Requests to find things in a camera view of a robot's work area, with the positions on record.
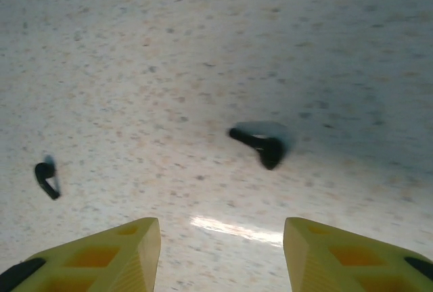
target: yellow plastic part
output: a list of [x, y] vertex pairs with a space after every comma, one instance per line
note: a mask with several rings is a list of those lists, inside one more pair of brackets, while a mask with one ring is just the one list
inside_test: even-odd
[[284, 254], [293, 292], [433, 292], [405, 257], [418, 253], [318, 222], [288, 218]]
[[30, 257], [47, 262], [14, 292], [151, 292], [161, 249], [157, 218], [142, 218]]

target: black earbud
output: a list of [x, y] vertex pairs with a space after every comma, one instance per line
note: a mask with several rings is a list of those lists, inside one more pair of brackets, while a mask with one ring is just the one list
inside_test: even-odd
[[255, 149], [260, 156], [260, 162], [267, 170], [277, 167], [286, 154], [284, 144], [276, 138], [258, 138], [237, 128], [231, 128], [229, 136]]
[[46, 261], [43, 258], [33, 258], [16, 264], [0, 274], [0, 291], [12, 292], [30, 275], [40, 269]]
[[53, 164], [48, 164], [47, 162], [41, 162], [35, 166], [35, 176], [38, 181], [39, 186], [50, 196], [52, 199], [58, 199], [60, 197], [60, 192], [53, 189], [53, 187], [48, 184], [47, 179], [52, 178], [55, 175], [55, 166]]
[[405, 261], [433, 282], [433, 263], [414, 257], [405, 257]]

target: tile floor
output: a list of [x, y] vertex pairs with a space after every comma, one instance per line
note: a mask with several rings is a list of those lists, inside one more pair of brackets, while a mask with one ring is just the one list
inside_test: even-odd
[[288, 216], [433, 258], [432, 41], [432, 0], [0, 0], [0, 270], [144, 216], [157, 292], [290, 290]]

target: square cutout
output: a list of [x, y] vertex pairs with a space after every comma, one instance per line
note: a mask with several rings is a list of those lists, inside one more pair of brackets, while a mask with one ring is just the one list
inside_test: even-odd
[[126, 226], [124, 228], [119, 229], [119, 231], [117, 231], [118, 235], [133, 235], [137, 232], [138, 227], [137, 226]]
[[95, 279], [91, 278], [53, 278], [48, 280], [38, 292], [87, 292]]
[[379, 266], [385, 261], [372, 250], [360, 246], [330, 247], [329, 251], [343, 266]]
[[409, 282], [398, 276], [357, 278], [366, 292], [419, 292]]
[[79, 250], [66, 267], [106, 267], [119, 252], [119, 247], [87, 247]]

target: speckled floor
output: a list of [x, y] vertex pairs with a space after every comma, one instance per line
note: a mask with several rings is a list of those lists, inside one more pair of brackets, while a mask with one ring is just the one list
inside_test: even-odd
[[433, 258], [432, 43], [432, 0], [0, 0], [0, 270], [144, 216], [157, 292], [290, 290], [288, 216]]

